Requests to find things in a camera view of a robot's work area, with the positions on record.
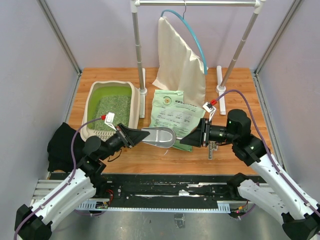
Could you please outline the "piano pattern bag clip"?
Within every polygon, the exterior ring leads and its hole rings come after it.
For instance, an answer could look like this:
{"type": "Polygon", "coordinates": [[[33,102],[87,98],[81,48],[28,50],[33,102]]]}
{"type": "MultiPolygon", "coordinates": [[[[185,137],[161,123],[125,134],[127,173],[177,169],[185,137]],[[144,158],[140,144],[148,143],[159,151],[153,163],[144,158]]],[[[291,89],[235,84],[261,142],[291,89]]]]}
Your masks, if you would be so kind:
{"type": "Polygon", "coordinates": [[[208,159],[212,160],[213,159],[213,154],[215,151],[218,150],[218,145],[214,141],[210,141],[208,144],[208,159]]]}

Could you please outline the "grey metal scoop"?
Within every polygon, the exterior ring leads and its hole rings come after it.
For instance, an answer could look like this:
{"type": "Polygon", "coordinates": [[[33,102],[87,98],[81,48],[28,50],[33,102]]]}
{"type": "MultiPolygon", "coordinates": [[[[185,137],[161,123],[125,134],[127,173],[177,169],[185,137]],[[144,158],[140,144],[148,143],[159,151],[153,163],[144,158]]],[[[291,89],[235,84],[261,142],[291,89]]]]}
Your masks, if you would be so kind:
{"type": "Polygon", "coordinates": [[[143,143],[164,149],[173,147],[176,142],[186,136],[186,134],[177,135],[173,129],[164,126],[144,127],[141,130],[149,133],[142,140],[143,143]]]}

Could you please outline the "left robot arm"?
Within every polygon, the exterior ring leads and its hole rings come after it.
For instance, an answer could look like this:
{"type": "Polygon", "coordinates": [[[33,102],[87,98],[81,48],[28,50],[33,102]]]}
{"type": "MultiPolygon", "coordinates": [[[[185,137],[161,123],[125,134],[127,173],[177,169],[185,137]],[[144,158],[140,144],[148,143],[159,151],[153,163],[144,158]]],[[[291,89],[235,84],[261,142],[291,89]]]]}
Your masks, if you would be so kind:
{"type": "Polygon", "coordinates": [[[106,141],[90,136],[82,151],[84,157],[74,162],[73,170],[56,188],[32,206],[22,205],[16,212],[14,239],[48,240],[57,226],[86,200],[101,198],[107,193],[101,173],[103,160],[122,148],[132,148],[142,142],[148,131],[131,129],[123,124],[106,141]]]}

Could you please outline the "green cat litter bag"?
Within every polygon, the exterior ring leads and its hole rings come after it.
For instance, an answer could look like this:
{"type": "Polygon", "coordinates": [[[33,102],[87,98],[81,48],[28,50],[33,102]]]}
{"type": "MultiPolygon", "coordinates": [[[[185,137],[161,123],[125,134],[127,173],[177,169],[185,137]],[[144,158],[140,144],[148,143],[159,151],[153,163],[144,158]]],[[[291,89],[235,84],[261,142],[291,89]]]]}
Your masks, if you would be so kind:
{"type": "Polygon", "coordinates": [[[183,138],[198,126],[204,115],[203,108],[184,102],[183,91],[156,89],[149,126],[168,127],[183,138]]]}

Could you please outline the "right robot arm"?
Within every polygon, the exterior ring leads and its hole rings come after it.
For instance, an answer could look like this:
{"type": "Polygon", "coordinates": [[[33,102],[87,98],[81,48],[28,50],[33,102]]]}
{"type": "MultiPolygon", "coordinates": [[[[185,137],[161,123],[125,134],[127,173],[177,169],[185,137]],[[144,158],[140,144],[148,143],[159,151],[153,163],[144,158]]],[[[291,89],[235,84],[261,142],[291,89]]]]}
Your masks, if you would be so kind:
{"type": "Polygon", "coordinates": [[[246,199],[259,206],[282,226],[291,240],[310,240],[320,232],[320,204],[286,173],[265,142],[251,133],[251,120],[240,109],[227,115],[226,126],[212,125],[202,118],[181,144],[206,147],[209,142],[231,144],[234,155],[258,173],[270,193],[242,173],[233,176],[226,188],[232,200],[246,199]]]}

